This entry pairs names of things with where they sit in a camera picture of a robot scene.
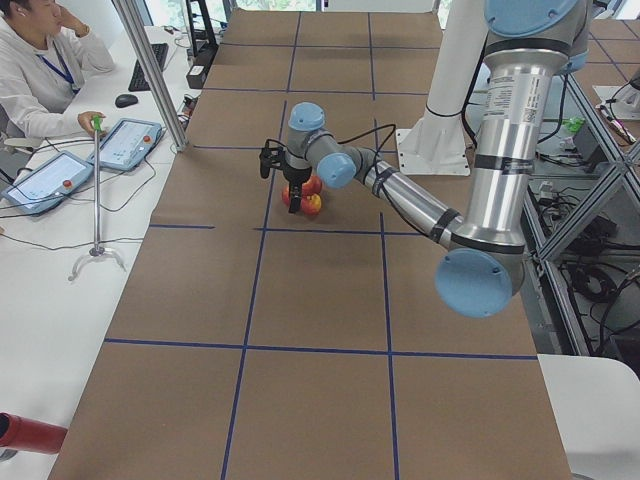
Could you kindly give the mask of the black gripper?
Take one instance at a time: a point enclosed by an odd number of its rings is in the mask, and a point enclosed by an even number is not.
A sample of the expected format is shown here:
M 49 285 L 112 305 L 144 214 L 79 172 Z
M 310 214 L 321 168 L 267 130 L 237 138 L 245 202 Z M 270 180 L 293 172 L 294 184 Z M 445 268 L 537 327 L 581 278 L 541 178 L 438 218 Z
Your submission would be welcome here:
M 302 185 L 310 179 L 311 169 L 286 167 L 283 170 L 283 175 L 289 185 L 287 187 L 288 212 L 295 214 L 301 210 L 302 200 L 304 199 Z

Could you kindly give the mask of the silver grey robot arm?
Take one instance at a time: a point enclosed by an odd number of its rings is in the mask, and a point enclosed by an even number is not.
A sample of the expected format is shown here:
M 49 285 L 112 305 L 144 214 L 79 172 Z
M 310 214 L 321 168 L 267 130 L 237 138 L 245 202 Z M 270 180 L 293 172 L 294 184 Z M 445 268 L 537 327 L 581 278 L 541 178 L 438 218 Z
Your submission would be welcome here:
M 488 1 L 483 6 L 490 71 L 477 137 L 471 197 L 465 213 L 447 207 L 371 149 L 340 145 L 322 108 L 295 105 L 282 147 L 264 147 L 260 173 L 282 171 L 289 209 L 317 175 L 341 188 L 358 181 L 387 201 L 415 230 L 446 248 L 436 290 L 454 311 L 484 318 L 503 310 L 523 279 L 520 217 L 544 107 L 553 78 L 580 68 L 587 55 L 591 7 L 586 1 Z

